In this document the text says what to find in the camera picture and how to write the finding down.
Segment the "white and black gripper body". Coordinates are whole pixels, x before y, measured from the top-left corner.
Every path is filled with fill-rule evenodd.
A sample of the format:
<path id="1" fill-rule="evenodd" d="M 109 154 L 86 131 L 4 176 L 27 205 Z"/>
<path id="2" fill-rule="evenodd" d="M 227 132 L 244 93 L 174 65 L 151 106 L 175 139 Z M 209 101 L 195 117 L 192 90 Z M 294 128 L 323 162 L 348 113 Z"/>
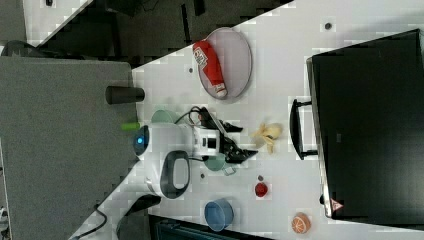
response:
<path id="1" fill-rule="evenodd" d="M 195 156 L 217 156 L 220 153 L 218 130 L 194 127 L 193 133 Z"/>

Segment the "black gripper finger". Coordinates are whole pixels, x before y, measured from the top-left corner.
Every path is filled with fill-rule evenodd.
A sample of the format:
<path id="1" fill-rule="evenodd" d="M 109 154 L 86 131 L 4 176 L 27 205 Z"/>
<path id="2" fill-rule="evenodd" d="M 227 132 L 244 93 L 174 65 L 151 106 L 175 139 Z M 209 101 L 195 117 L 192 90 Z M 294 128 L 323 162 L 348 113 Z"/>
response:
<path id="1" fill-rule="evenodd" d="M 199 111 L 199 120 L 201 122 L 202 127 L 205 127 L 207 129 L 214 129 L 214 130 L 218 129 L 217 125 L 215 124 L 215 122 L 213 121 L 211 117 L 211 114 L 205 107 L 202 107 Z M 243 130 L 242 127 L 237 127 L 221 119 L 219 119 L 219 122 L 226 132 L 241 132 Z"/>
<path id="2" fill-rule="evenodd" d="M 227 163 L 241 164 L 257 153 L 257 150 L 241 149 L 229 137 L 223 138 L 223 154 Z"/>

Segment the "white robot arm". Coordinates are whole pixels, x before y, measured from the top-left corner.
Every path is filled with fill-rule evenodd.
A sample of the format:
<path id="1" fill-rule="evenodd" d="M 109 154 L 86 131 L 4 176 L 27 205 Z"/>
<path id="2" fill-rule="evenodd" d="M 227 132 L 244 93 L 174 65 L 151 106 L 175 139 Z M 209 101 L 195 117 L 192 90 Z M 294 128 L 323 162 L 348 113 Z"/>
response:
<path id="1" fill-rule="evenodd" d="M 221 157 L 230 164 L 241 164 L 257 154 L 243 149 L 230 138 L 242 129 L 218 119 L 205 107 L 192 111 L 198 124 L 178 119 L 149 123 L 140 127 L 133 140 L 138 161 L 68 240 L 119 240 L 122 219 L 136 210 L 144 196 L 166 199 L 181 197 L 189 187 L 192 160 Z"/>

